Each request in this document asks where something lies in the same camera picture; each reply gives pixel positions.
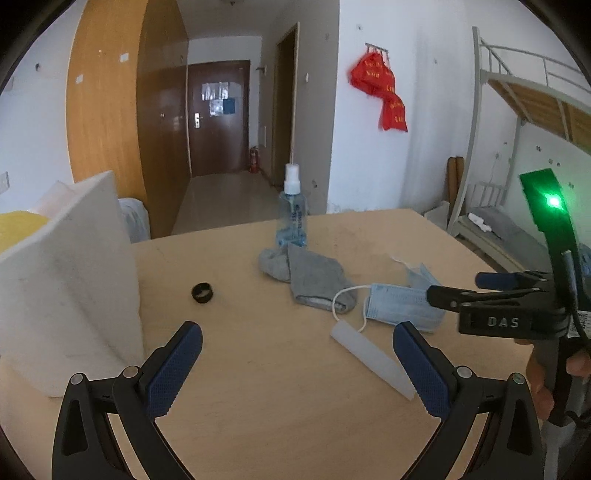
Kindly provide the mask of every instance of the metal bed frame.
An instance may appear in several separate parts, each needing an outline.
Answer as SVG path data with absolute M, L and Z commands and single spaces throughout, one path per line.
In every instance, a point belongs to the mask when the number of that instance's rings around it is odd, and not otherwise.
M 499 45 L 491 45 L 484 41 L 480 37 L 480 32 L 478 27 L 472 27 L 472 36 L 474 40 L 474 61 L 475 61 L 475 82 L 474 82 L 474 107 L 473 107 L 473 114 L 472 114 L 472 129 L 470 132 L 470 142 L 468 145 L 468 151 L 465 160 L 465 169 L 462 177 L 462 182 L 460 184 L 460 189 L 457 195 L 457 200 L 455 205 L 453 206 L 452 215 L 450 217 L 450 221 L 447 227 L 447 232 L 452 236 L 462 235 L 470 242 L 475 244 L 478 248 L 480 248 L 484 253 L 488 254 L 492 257 L 497 263 L 501 266 L 506 268 L 508 271 L 519 271 L 524 270 L 524 266 L 521 265 L 516 259 L 512 258 L 506 252 L 504 252 L 499 245 L 492 243 L 489 239 L 487 239 L 484 235 L 478 234 L 478 229 L 473 228 L 474 225 L 467 219 L 467 217 L 460 216 L 463 205 L 466 200 L 466 195 L 469 191 L 469 188 L 472 187 L 472 197 L 470 198 L 470 202 L 472 203 L 474 200 L 475 192 L 478 188 L 482 188 L 482 196 L 480 198 L 480 203 L 478 205 L 472 206 L 502 206 L 506 202 L 507 192 L 511 187 L 511 183 L 513 181 L 514 171 L 515 171 L 515 159 L 517 156 L 517 149 L 519 147 L 519 139 L 521 138 L 521 128 L 525 125 L 526 122 L 532 122 L 531 116 L 527 111 L 527 108 L 523 105 L 523 103 L 519 100 L 515 92 L 512 90 L 510 83 L 521 84 L 524 86 L 528 86 L 530 88 L 534 88 L 540 92 L 546 93 L 550 96 L 553 96 L 557 100 L 558 107 L 560 109 L 560 113 L 562 115 L 562 120 L 564 124 L 564 131 L 566 140 L 569 139 L 569 130 L 567 127 L 567 121 L 564 114 L 564 107 L 563 102 L 570 103 L 571 105 L 575 105 L 577 108 L 581 109 L 584 112 L 589 113 L 591 115 L 591 108 L 585 105 L 582 102 L 566 95 L 559 90 L 550 86 L 550 79 L 556 78 L 561 81 L 564 81 L 570 85 L 574 85 L 581 89 L 584 92 L 591 94 L 591 90 L 589 90 L 586 86 L 585 76 L 581 72 L 581 70 L 571 67 L 566 63 L 563 63 L 559 60 L 552 59 L 550 57 L 540 55 L 538 53 L 520 50 L 518 48 L 510 48 L 504 47 Z M 488 65 L 483 67 L 483 55 L 482 49 L 485 49 L 488 53 Z M 545 73 L 545 85 L 542 83 L 532 82 L 530 80 L 521 79 L 519 77 L 514 76 L 513 72 L 507 65 L 505 61 L 501 58 L 498 51 L 511 51 L 523 55 L 527 55 L 529 57 L 534 57 L 540 59 L 543 62 L 544 66 L 544 73 Z M 559 75 L 555 72 L 551 71 L 551 67 L 558 65 L 562 68 L 566 68 L 576 74 L 581 75 L 582 82 L 584 85 L 580 85 L 568 78 L 565 78 L 562 75 Z M 482 110 L 482 88 L 485 84 L 488 83 L 489 80 L 496 80 L 501 83 L 504 90 L 509 94 L 509 96 L 513 99 L 513 101 L 518 105 L 521 114 L 517 116 L 517 123 L 515 125 L 515 141 L 513 146 L 513 152 L 511 155 L 511 159 L 509 161 L 509 171 L 507 175 L 507 179 L 505 185 L 496 185 L 492 183 L 484 183 L 478 182 L 476 184 L 470 185 L 470 168 L 472 166 L 472 160 L 474 155 L 474 147 L 476 144 L 476 140 L 478 137 L 478 129 L 480 125 L 480 113 Z
M 506 188 L 503 185 L 479 182 L 470 187 L 472 189 L 470 207 L 498 207 L 506 196 Z M 473 243 L 508 272 L 527 270 L 517 259 L 505 252 L 489 236 L 486 236 L 466 215 L 458 218 L 450 233 L 452 236 L 461 235 Z

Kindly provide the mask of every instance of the doorframe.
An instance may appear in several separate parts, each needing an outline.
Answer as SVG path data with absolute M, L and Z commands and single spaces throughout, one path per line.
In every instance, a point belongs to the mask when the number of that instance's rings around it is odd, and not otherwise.
M 251 69 L 252 69 L 252 62 L 250 59 L 246 60 L 220 60 L 220 61 L 204 61 L 199 63 L 188 63 L 187 62 L 187 96 L 186 96 L 186 105 L 187 105 L 187 148 L 189 149 L 189 162 L 190 162 L 190 172 L 191 172 L 191 179 L 193 177 L 193 163 L 191 160 L 191 143 L 189 137 L 189 130 L 190 130 L 190 121 L 189 120 L 189 70 L 191 66 L 194 65 L 212 65 L 212 64 L 224 64 L 224 65 L 234 65 L 236 67 L 244 67 L 244 89 L 242 92 L 242 103 L 243 103 L 243 131 L 242 135 L 244 138 L 244 147 L 242 149 L 242 162 L 244 166 L 244 170 L 248 169 L 249 166 L 249 151 L 250 151 L 250 120 L 251 120 Z
M 278 88 L 277 88 L 277 77 L 279 72 L 279 48 L 280 45 L 289 37 L 290 35 L 295 33 L 295 42 L 294 42 L 294 78 L 293 78 L 293 85 L 294 85 L 294 92 L 292 98 L 292 108 L 291 108 L 291 144 L 290 144 L 290 163 L 294 162 L 294 151 L 296 146 L 296 104 L 297 104 L 297 78 L 298 78 L 298 65 L 300 62 L 300 30 L 301 24 L 300 22 L 296 23 L 293 27 L 291 27 L 283 37 L 277 42 L 275 46 L 275 77 L 274 77 L 274 86 L 273 86 L 273 131 L 272 131 L 272 146 L 271 146 L 271 178 L 275 182 L 277 172 L 277 149 L 275 148 L 275 133 L 277 132 L 277 95 L 278 95 Z

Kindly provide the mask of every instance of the gray sock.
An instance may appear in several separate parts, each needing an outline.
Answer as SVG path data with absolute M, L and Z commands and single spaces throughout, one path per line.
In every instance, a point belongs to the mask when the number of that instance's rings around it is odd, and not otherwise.
M 332 300 L 338 292 L 354 286 L 335 259 L 291 244 L 287 252 L 261 252 L 259 268 L 277 280 L 291 282 L 291 292 L 298 303 L 328 311 L 331 311 Z M 335 310 L 346 313 L 356 305 L 357 292 L 349 291 L 337 299 Z

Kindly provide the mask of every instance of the red bag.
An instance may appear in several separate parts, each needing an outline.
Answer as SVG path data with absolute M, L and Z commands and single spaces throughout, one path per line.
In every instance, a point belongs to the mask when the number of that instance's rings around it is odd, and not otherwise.
M 382 118 L 380 120 L 381 127 L 384 130 L 395 128 L 396 130 L 408 132 L 404 104 L 398 95 L 394 94 L 394 97 L 384 100 Z
M 350 72 L 350 82 L 368 95 L 384 100 L 380 126 L 384 130 L 397 129 L 408 132 L 404 104 L 395 93 L 395 78 L 384 63 L 382 54 L 368 51 Z
M 381 93 L 394 84 L 394 75 L 385 65 L 382 55 L 372 51 L 366 53 L 351 70 L 350 82 L 368 95 L 382 98 Z

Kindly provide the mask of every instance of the hand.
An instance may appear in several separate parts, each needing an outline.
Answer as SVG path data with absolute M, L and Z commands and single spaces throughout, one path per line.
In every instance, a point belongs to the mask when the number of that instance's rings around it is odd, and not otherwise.
M 526 340 L 516 340 L 520 345 L 530 345 L 531 342 Z M 591 376 L 591 358 L 586 350 L 581 350 L 574 354 L 566 364 L 566 371 L 574 376 L 587 378 Z M 531 396 L 534 399 L 535 411 L 538 418 L 541 420 L 548 420 L 552 409 L 554 408 L 554 397 L 550 390 L 544 386 L 546 372 L 534 355 L 530 357 L 525 370 L 527 380 L 530 383 Z

